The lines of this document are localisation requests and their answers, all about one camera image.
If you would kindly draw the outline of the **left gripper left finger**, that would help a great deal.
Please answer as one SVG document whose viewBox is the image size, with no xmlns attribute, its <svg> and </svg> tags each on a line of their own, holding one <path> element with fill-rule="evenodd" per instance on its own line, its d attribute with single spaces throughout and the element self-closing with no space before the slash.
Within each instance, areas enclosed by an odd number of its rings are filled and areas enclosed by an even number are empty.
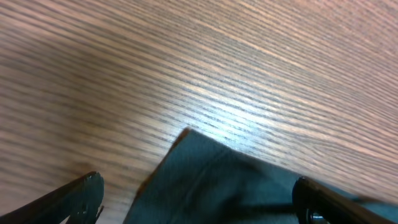
<svg viewBox="0 0 398 224">
<path fill-rule="evenodd" d="M 1 223 L 96 223 L 103 206 L 104 179 L 89 172 L 70 183 L 1 216 Z"/>
</svg>

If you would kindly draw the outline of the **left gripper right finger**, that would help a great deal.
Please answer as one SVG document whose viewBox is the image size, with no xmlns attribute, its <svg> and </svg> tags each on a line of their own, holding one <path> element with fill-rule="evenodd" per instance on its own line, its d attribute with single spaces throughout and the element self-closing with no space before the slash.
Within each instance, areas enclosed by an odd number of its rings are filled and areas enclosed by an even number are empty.
<svg viewBox="0 0 398 224">
<path fill-rule="evenodd" d="M 300 177 L 292 190 L 292 202 L 300 224 L 394 224 L 363 207 L 371 198 L 347 198 L 307 177 Z"/>
</svg>

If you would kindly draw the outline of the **dark green t-shirt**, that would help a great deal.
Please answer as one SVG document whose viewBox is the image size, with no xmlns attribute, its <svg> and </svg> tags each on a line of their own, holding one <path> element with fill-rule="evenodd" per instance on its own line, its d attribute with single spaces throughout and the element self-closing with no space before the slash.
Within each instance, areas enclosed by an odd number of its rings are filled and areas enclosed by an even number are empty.
<svg viewBox="0 0 398 224">
<path fill-rule="evenodd" d="M 325 223 L 321 213 L 294 201 L 299 178 L 186 129 L 141 185 L 124 221 Z"/>
</svg>

